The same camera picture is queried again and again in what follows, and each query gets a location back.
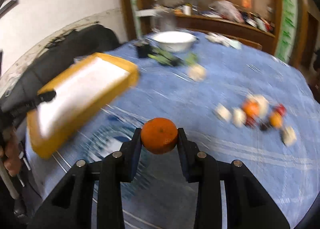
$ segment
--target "black cable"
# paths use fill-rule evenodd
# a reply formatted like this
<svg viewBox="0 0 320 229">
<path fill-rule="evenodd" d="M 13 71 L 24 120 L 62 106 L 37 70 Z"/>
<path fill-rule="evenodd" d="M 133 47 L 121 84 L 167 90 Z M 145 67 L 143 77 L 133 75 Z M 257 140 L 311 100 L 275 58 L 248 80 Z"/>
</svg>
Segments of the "black cable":
<svg viewBox="0 0 320 229">
<path fill-rule="evenodd" d="M 34 189 L 34 187 L 31 185 L 31 183 L 30 183 L 30 181 L 29 181 L 29 179 L 27 177 L 26 177 L 26 180 L 27 180 L 29 186 L 31 187 L 31 189 L 33 190 L 33 192 L 35 192 L 38 195 L 38 197 L 40 197 L 41 200 L 42 200 L 41 195 L 37 192 L 37 190 Z"/>
</svg>

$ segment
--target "picture frame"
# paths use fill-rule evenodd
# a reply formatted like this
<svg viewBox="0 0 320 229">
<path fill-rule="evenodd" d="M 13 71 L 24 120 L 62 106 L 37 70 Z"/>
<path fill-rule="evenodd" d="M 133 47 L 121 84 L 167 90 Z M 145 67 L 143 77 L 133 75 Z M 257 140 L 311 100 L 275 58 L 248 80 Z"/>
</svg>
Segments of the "picture frame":
<svg viewBox="0 0 320 229">
<path fill-rule="evenodd" d="M 18 4 L 18 0 L 4 0 L 0 6 L 0 18 Z"/>
</svg>

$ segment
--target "silver rivet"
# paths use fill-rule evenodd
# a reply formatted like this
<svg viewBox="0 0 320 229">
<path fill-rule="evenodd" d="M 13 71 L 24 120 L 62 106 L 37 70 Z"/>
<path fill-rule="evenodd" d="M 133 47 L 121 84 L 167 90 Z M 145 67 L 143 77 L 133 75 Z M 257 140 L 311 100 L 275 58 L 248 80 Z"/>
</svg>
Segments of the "silver rivet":
<svg viewBox="0 0 320 229">
<path fill-rule="evenodd" d="M 198 152 L 197 156 L 198 158 L 204 159 L 207 156 L 207 154 L 205 152 Z"/>
<path fill-rule="evenodd" d="M 119 158 L 119 157 L 122 156 L 122 152 L 113 152 L 112 156 L 113 156 L 114 158 Z"/>
<path fill-rule="evenodd" d="M 85 165 L 85 161 L 84 160 L 78 160 L 77 161 L 77 167 L 81 168 Z"/>
<path fill-rule="evenodd" d="M 233 164 L 236 166 L 236 167 L 241 167 L 242 166 L 242 161 L 241 160 L 235 160 L 234 162 L 233 162 Z"/>
</svg>

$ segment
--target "white bowl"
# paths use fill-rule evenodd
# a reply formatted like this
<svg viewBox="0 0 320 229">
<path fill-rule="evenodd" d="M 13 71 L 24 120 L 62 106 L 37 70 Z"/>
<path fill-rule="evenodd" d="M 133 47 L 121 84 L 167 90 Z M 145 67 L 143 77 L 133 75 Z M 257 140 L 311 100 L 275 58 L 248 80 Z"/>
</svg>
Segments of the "white bowl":
<svg viewBox="0 0 320 229">
<path fill-rule="evenodd" d="M 180 31 L 165 31 L 155 34 L 153 40 L 159 48 L 168 52 L 182 52 L 188 50 L 196 37 L 190 33 Z"/>
</svg>

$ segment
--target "tablecloth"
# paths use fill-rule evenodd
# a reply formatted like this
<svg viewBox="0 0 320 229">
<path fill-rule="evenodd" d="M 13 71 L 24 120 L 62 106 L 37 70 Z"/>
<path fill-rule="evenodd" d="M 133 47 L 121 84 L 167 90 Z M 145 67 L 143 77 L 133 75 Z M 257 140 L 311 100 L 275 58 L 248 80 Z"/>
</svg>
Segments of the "tablecloth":
<svg viewBox="0 0 320 229">
<path fill-rule="evenodd" d="M 77 160 L 100 160 L 129 140 L 136 127 L 164 117 L 183 127 L 188 139 L 216 160 L 242 160 L 291 228 L 298 224 L 319 192 L 319 104 L 298 70 L 254 48 L 242 45 L 236 50 L 210 43 L 203 33 L 195 35 L 199 42 L 191 50 L 207 72 L 200 83 L 186 76 L 185 66 L 165 67 L 149 58 L 137 58 L 132 42 L 108 52 L 136 63 L 140 81 L 101 109 L 49 160 L 39 158 L 27 139 L 27 157 L 43 198 Z M 178 56 L 184 58 L 186 53 Z M 293 146 L 281 142 L 279 130 L 237 128 L 216 117 L 219 103 L 232 110 L 241 106 L 248 93 L 262 94 L 271 106 L 284 104 L 284 125 L 292 126 L 297 136 Z M 176 149 L 164 155 L 142 149 L 134 181 L 122 184 L 125 226 L 193 228 L 196 198 L 197 184 L 185 181 Z M 226 228 L 225 205 L 223 213 Z"/>
</svg>

